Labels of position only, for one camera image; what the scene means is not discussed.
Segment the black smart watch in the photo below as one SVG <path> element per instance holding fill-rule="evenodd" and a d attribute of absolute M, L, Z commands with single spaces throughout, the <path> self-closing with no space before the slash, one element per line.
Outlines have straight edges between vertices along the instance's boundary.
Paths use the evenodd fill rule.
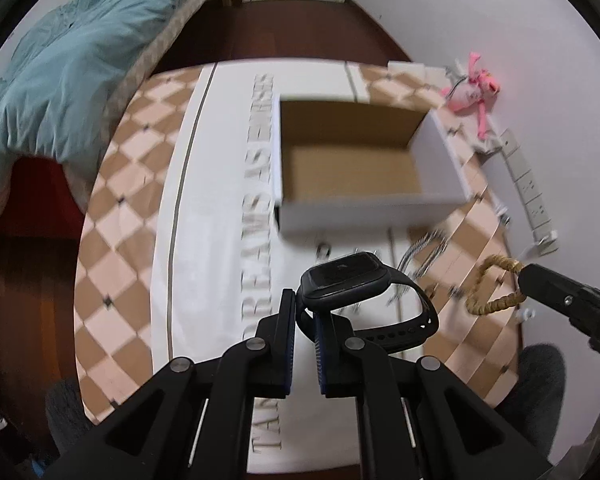
<path fill-rule="evenodd" d="M 437 333 L 437 311 L 426 292 L 413 280 L 371 252 L 356 252 L 306 270 L 296 291 L 297 325 L 304 336 L 315 340 L 315 322 L 321 314 L 378 297 L 393 285 L 416 292 L 422 306 L 420 315 L 392 325 L 359 330 L 355 336 L 378 344 L 389 354 L 418 347 Z"/>

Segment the white power strip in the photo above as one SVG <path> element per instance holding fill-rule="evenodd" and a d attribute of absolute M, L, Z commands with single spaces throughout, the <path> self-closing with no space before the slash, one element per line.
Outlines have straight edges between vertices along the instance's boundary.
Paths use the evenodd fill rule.
<path fill-rule="evenodd" d="M 498 138 L 510 184 L 504 185 L 507 205 L 507 241 L 521 259 L 541 258 L 556 252 L 558 233 L 535 177 L 515 133 L 505 129 Z"/>

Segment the white cardboard box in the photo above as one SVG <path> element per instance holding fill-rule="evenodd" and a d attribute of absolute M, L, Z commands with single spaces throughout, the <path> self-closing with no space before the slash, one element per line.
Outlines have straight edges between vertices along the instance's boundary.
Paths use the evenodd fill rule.
<path fill-rule="evenodd" d="M 272 150 L 285 236 L 433 226 L 472 196 L 434 110 L 280 96 Z"/>

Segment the pink panther plush toy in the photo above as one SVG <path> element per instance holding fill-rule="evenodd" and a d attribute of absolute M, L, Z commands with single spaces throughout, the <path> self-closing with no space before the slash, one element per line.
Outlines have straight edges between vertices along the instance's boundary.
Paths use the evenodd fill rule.
<path fill-rule="evenodd" d="M 452 67 L 445 69 L 450 84 L 441 90 L 445 105 L 452 112 L 462 112 L 475 107 L 478 113 L 477 136 L 484 142 L 488 138 L 488 104 L 500 93 L 501 85 L 495 77 L 480 65 L 481 54 L 470 52 L 466 73 Z"/>

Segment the bed mattress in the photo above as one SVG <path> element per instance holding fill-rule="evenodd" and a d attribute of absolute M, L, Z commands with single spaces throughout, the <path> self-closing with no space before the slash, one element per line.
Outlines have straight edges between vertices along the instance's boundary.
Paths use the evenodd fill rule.
<path fill-rule="evenodd" d="M 87 208 L 96 176 L 124 111 L 142 82 L 206 0 L 73 0 L 67 39 L 80 88 L 65 110 L 76 117 L 62 130 L 56 160 L 71 194 Z"/>

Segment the teal blanket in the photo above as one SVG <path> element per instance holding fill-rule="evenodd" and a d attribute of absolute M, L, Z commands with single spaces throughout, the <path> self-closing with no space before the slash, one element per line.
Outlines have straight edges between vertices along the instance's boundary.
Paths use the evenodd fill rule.
<path fill-rule="evenodd" d="M 80 205 L 176 21 L 202 0 L 71 0 L 21 38 L 0 78 L 0 193 L 23 156 L 58 162 Z"/>

